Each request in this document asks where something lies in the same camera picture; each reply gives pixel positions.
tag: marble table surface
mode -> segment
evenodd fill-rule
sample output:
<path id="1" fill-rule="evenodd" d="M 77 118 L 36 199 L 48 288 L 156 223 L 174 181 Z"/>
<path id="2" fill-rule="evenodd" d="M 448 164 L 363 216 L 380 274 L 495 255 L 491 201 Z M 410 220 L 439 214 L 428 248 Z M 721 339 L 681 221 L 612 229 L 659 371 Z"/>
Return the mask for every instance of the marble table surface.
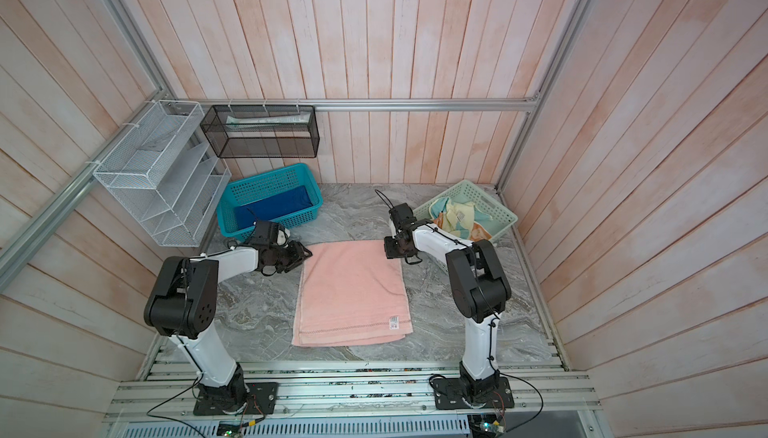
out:
<path id="1" fill-rule="evenodd" d="M 305 245 L 329 241 L 383 239 L 390 234 L 387 207 L 374 193 L 383 191 L 394 204 L 412 208 L 429 201 L 448 185 L 436 184 L 321 184 L 324 204 L 318 218 L 291 230 L 291 238 Z M 491 187 L 485 190 L 494 196 Z M 223 251 L 217 233 L 208 251 Z M 498 338 L 501 363 L 552 358 L 544 328 L 523 276 L 520 258 L 508 234 L 496 251 L 512 288 L 502 314 Z M 356 347 L 294 347 L 293 314 L 301 267 L 264 277 L 253 272 L 228 279 L 219 286 L 216 329 L 236 360 L 407 360 L 459 361 L 464 353 L 464 317 L 451 297 L 448 276 L 431 260 L 403 264 L 413 333 L 404 339 Z M 166 352 L 171 359 L 172 351 Z"/>

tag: teal plastic basket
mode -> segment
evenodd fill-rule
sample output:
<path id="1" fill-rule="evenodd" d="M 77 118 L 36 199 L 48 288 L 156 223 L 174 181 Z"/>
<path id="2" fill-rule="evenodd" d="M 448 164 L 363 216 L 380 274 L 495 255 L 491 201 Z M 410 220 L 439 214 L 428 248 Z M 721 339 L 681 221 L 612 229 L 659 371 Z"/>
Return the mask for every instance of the teal plastic basket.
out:
<path id="1" fill-rule="evenodd" d="M 219 219 L 219 228 L 226 237 L 238 241 L 245 241 L 254 231 L 254 227 L 237 229 L 235 220 L 235 208 L 254 201 L 274 196 L 304 186 L 310 197 L 312 206 L 295 213 L 286 214 L 272 221 L 282 224 L 286 228 L 297 227 L 317 218 L 317 210 L 322 206 L 320 187 L 317 186 L 315 177 L 310 168 L 303 163 L 291 164 L 277 170 L 256 174 L 244 180 L 233 181 L 226 185 L 224 195 L 219 201 L 216 215 Z"/>

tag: light green basket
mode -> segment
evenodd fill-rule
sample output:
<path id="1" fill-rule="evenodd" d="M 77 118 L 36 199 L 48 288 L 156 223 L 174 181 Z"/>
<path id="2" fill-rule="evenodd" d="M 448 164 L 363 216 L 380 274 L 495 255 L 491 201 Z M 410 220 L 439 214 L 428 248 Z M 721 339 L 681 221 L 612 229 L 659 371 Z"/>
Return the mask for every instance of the light green basket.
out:
<path id="1" fill-rule="evenodd" d="M 490 215 L 491 220 L 485 227 L 485 230 L 491 234 L 491 239 L 489 240 L 491 243 L 495 243 L 501 239 L 509 228 L 511 228 L 518 220 L 517 215 L 469 180 L 456 183 L 428 202 L 422 204 L 417 209 L 413 210 L 413 216 L 416 217 L 417 220 L 431 220 L 432 217 L 429 216 L 429 205 L 444 196 L 450 197 L 456 203 L 468 203 L 471 201 L 475 203 L 477 209 Z M 446 265 L 437 260 L 435 260 L 435 262 L 443 271 L 446 273 L 448 272 Z"/>

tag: vent grille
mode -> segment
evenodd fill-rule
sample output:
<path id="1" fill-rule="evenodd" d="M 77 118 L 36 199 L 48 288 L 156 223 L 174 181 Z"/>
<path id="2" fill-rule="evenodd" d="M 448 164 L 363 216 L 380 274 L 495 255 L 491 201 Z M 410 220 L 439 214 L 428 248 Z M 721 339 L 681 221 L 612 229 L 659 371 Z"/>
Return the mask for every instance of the vent grille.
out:
<path id="1" fill-rule="evenodd" d="M 206 436 L 216 436 L 218 421 L 191 422 Z M 468 436 L 466 415 L 369 416 L 351 418 L 295 418 L 268 420 L 245 429 L 245 436 L 313 438 L 314 436 Z M 123 438 L 186 438 L 198 436 L 180 424 L 131 424 Z"/>

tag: pink towel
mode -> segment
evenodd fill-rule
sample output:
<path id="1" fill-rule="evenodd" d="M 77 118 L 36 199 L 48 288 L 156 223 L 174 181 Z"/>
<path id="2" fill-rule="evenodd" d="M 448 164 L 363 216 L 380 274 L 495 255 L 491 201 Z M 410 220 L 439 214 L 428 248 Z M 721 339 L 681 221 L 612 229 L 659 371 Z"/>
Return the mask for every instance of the pink towel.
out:
<path id="1" fill-rule="evenodd" d="M 383 241 L 309 247 L 293 319 L 293 344 L 342 347 L 389 343 L 413 332 L 400 260 Z"/>

